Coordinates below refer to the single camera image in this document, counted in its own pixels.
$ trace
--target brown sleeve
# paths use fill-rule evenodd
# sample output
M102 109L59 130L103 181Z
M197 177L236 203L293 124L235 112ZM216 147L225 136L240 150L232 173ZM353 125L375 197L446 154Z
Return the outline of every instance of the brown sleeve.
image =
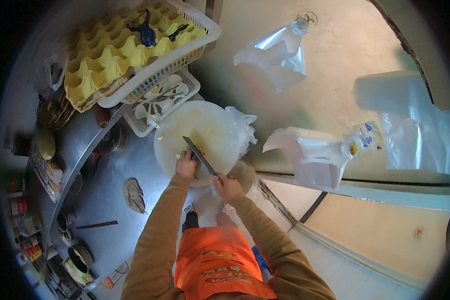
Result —
M151 211L133 253L122 300L157 299L170 289L180 215L190 181L175 174Z
M336 299L305 254L251 199L242 194L234 197L230 205L267 261L274 276L268 284L279 300Z

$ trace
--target hand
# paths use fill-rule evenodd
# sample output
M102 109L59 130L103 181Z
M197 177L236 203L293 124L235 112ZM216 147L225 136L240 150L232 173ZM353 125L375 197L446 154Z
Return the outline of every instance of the hand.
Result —
M216 173L213 177L213 183L215 184L222 201L225 203L230 202L233 197L243 194L243 189L239 181L229 178L222 173Z
M197 161L192 159L192 150L182 151L175 165L175 174L193 179L197 170Z

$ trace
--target cleaver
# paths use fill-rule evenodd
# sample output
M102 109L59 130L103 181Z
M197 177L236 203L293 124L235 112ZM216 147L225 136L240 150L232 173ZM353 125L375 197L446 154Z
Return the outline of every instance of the cleaver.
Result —
M195 144L192 142L192 140L188 136L183 136L183 139L185 140L185 142L188 145L188 147L190 148L190 150L192 150L193 154L195 154L195 156L198 158L198 160L201 161L201 163L205 165L205 167L210 172L210 174L215 176L216 171L208 163L208 161L204 158L202 153L200 153L200 150L197 148L197 146L195 146ZM222 179L218 178L218 180L220 181L220 183L222 183L222 186L223 186Z

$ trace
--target plastic container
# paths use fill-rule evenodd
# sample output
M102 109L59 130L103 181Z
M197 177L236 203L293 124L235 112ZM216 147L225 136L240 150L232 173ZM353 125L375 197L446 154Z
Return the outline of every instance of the plastic container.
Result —
M162 122L162 120L165 119L172 111L177 109L177 107L179 107L182 103L189 100L193 95L198 93L198 91L200 90L200 82L198 82L198 80L195 79L195 77L193 77L192 74L190 74L186 68L176 71L175 74L180 75L182 77L182 82L188 86L189 92L188 94L186 94L185 97L176 99L174 105L158 118L157 120L158 124L160 124L160 122ZM135 113L133 112L132 105L130 105L130 107L125 111L123 118L126 120L130 128L138 137L145 137L155 128L151 125L147 126L146 117L137 119L135 117Z
M186 43L151 63L140 73L130 78L112 95L100 99L98 104L101 107L111 108L120 102L135 103L143 94L161 81L163 76L167 77L199 59L204 53L205 46L216 41L220 36L220 27L192 6L175 1L162 1L162 3L175 13L181 14L186 20L192 21L196 27L205 30L207 34Z

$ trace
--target white cutting board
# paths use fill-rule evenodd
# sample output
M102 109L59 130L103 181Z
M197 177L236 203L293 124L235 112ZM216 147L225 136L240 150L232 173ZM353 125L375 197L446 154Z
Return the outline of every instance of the white cutting board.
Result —
M182 136L188 136L198 148L203 147L205 159L216 172L227 174L239 159L240 147L234 140L235 130L225 110L206 101L189 101L180 105L160 123L155 131L153 150L164 173L172 178L175 174L176 155L187 150ZM192 187L212 184L213 175L198 163Z

